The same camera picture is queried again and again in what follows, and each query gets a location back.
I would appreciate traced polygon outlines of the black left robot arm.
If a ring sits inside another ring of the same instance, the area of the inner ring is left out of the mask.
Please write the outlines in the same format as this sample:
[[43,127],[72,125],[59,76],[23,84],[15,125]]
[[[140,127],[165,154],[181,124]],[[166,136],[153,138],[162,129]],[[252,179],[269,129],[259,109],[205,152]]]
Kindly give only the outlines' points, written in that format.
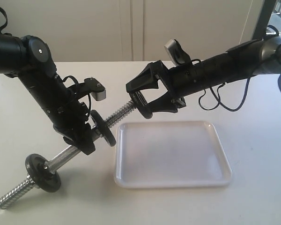
[[79,83],[71,75],[61,78],[43,40],[6,34],[0,34],[0,74],[21,81],[66,143],[86,155],[95,151],[88,123],[91,109],[79,100],[105,99],[105,87],[98,80],[90,77]]

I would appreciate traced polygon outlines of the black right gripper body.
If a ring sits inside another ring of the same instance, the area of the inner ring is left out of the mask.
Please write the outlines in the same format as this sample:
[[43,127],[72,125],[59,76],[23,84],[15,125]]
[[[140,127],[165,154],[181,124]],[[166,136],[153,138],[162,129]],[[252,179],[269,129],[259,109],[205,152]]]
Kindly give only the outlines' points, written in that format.
[[189,82],[194,81],[194,76],[191,75],[191,69],[194,68],[194,65],[189,62],[177,67],[167,68],[162,61],[156,62],[161,64],[160,68],[155,72],[158,85],[162,84],[166,92],[169,92],[174,99],[187,96],[191,86]]

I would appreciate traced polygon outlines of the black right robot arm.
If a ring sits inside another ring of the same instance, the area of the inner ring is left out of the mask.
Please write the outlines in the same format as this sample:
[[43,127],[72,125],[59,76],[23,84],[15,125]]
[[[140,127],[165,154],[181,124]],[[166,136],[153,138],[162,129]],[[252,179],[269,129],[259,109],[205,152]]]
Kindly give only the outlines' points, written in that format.
[[207,88],[281,73],[281,36],[247,41],[203,61],[192,60],[175,39],[165,49],[174,67],[167,68],[160,60],[151,62],[126,84],[127,93],[146,119],[157,112],[177,113],[186,106],[186,96]]

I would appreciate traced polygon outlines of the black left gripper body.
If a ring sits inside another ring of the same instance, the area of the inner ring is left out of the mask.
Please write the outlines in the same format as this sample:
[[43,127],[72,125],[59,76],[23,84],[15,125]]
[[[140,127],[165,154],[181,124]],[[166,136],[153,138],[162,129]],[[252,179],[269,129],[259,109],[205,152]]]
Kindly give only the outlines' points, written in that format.
[[89,145],[89,109],[77,96],[48,97],[46,115],[65,142],[70,145]]

